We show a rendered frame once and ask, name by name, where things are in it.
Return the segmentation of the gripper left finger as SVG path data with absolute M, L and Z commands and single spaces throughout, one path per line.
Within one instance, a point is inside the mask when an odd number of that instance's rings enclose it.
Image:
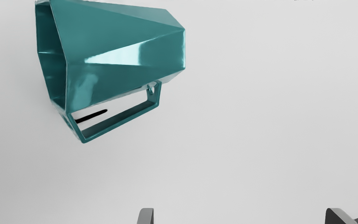
M 154 224 L 154 209 L 142 208 L 138 215 L 137 224 Z

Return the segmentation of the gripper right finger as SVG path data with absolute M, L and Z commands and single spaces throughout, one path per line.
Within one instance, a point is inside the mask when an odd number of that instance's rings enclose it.
M 327 208 L 325 213 L 325 224 L 358 224 L 358 218 L 351 218 L 340 208 Z

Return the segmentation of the teal faceted mug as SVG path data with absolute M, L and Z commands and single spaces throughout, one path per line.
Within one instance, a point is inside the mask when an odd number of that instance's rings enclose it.
M 159 105 L 185 70 L 185 28 L 161 8 L 35 0 L 37 54 L 51 103 L 81 143 Z M 139 91 L 147 100 L 80 130 L 73 113 Z

